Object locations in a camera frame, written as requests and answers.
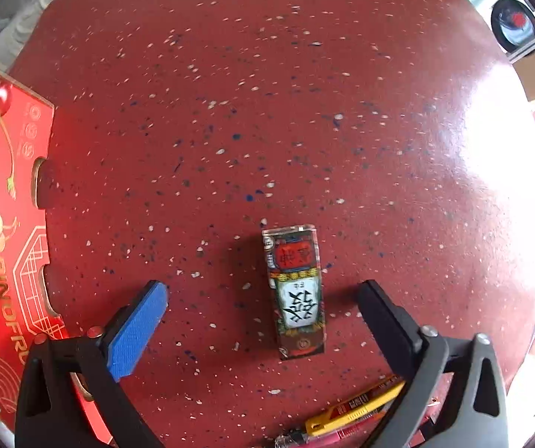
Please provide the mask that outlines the red transparent pen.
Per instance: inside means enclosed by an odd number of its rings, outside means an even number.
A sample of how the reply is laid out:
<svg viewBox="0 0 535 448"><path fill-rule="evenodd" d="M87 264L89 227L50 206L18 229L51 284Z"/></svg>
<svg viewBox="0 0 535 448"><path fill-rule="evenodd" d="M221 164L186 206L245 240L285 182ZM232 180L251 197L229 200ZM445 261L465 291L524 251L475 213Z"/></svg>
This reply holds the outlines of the red transparent pen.
<svg viewBox="0 0 535 448"><path fill-rule="evenodd" d="M293 429L277 436L272 446L275 448L291 447L329 447L356 434L371 433L374 427L384 418L384 411L366 415L364 418L335 429L324 435L309 435L304 429Z"/></svg>

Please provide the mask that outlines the yellow utility blade case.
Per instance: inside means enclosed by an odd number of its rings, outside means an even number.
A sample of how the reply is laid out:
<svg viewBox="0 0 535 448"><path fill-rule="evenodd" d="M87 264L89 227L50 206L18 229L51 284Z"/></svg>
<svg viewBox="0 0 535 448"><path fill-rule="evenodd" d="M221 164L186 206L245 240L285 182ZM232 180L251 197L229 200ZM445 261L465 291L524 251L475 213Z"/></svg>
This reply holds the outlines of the yellow utility blade case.
<svg viewBox="0 0 535 448"><path fill-rule="evenodd" d="M374 414L378 408L394 401L402 391L404 379L397 375L388 376L370 388L342 401L305 422L306 433L310 436L323 436L337 431L367 415Z"/></svg>

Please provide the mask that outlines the red cardboard fruit box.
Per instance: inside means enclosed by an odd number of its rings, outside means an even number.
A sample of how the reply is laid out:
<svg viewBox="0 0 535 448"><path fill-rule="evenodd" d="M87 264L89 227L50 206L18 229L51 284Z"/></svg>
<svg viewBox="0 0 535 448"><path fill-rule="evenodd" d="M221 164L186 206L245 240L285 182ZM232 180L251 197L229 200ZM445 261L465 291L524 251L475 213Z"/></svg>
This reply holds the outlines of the red cardboard fruit box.
<svg viewBox="0 0 535 448"><path fill-rule="evenodd" d="M37 200L54 111L48 100L0 71L0 422L9 432L34 338L69 336L48 295L46 217Z"/></svg>

